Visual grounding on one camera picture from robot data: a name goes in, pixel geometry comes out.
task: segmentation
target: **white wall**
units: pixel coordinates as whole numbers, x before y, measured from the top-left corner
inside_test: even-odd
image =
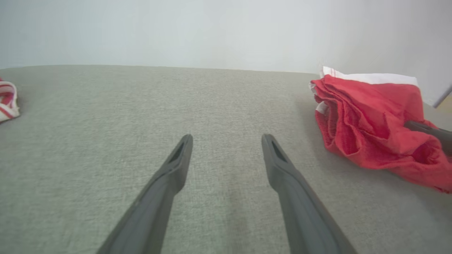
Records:
[[[450,0],[0,0],[0,68],[108,64],[418,78],[452,83]]]

